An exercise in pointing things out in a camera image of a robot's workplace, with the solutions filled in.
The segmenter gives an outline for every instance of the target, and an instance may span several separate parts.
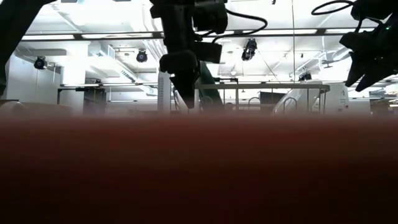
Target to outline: blurry red surface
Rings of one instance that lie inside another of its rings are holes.
[[[397,223],[394,120],[0,125],[0,223]]]

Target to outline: ceiling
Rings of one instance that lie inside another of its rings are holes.
[[[249,14],[267,19],[267,29],[318,29],[318,28],[354,28],[357,21],[350,16],[350,9],[325,15],[311,16],[311,10],[328,0],[232,0],[227,8],[241,14]],[[334,9],[341,4],[330,6]],[[78,3],[60,3],[46,5],[27,31],[28,35],[43,34],[100,34],[161,31],[161,21],[152,19],[147,0],[132,2],[114,2],[112,0],[79,0]],[[227,30],[257,29],[262,24],[257,21],[229,16]],[[375,27],[371,21],[364,21],[363,27]],[[324,72],[326,65],[321,60],[328,59],[326,53],[342,49],[341,36],[311,37],[256,37],[258,50],[252,60],[243,62],[241,54],[247,41],[244,37],[221,39],[223,54],[221,65],[209,65],[213,76],[231,77],[240,80],[290,81],[303,67],[311,70],[315,78],[326,80],[345,80],[350,66],[350,58],[335,63],[333,72]],[[19,49],[65,49],[73,48],[79,41],[69,42],[21,42]],[[102,49],[112,46],[116,51],[116,60],[122,62],[130,71],[136,73],[144,82],[157,81],[157,66],[160,57],[166,53],[162,40],[98,40]],[[136,55],[139,49],[146,49],[148,61],[138,63]],[[62,65],[67,56],[52,57]],[[104,68],[101,61],[93,61],[87,76],[117,81],[117,71]]]

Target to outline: red table surface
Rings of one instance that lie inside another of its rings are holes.
[[[0,124],[0,223],[398,223],[396,120]]]

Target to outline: white ceiling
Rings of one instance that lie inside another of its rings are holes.
[[[268,29],[316,29],[316,28],[340,28],[356,27],[357,22],[350,16],[350,9],[325,16],[311,16],[311,10],[328,0],[277,0],[276,5],[271,4],[271,0],[232,0],[227,4],[227,8],[232,11],[259,16],[266,18],[269,22]],[[161,22],[150,17],[149,9],[151,4],[147,0],[132,2],[114,2],[112,0],[86,0],[84,4],[60,4],[55,3],[44,6],[29,28],[27,34],[67,34],[67,33],[102,33],[102,32],[145,32],[160,31]],[[228,29],[256,29],[262,24],[257,21],[242,19],[229,16]],[[365,21],[363,27],[374,27],[375,23]],[[290,80],[295,68],[300,67],[305,62],[322,52],[330,52],[341,49],[339,44],[340,36],[325,37],[258,37],[257,54],[251,61],[241,60],[242,49],[247,38],[228,38],[223,44],[223,54],[221,57],[222,65],[218,73],[213,75],[231,76],[234,70],[239,78],[243,80],[247,77],[250,80]],[[108,45],[118,49],[131,49],[131,51],[116,53],[116,57],[124,62],[130,70],[141,75],[143,80],[153,82],[157,80],[157,75],[153,72],[157,70],[159,63],[158,55],[148,49],[149,44],[158,42],[158,53],[164,53],[164,45],[161,40],[104,40],[100,41],[103,47]],[[77,42],[23,42],[24,48],[42,49],[51,48],[68,49]],[[149,59],[146,63],[137,63],[137,49],[147,49]],[[344,80],[349,63],[343,63],[341,67],[342,75],[336,80]],[[102,70],[102,75],[98,72],[98,77],[114,78],[114,72]],[[96,76],[96,70],[88,72],[90,76]]]

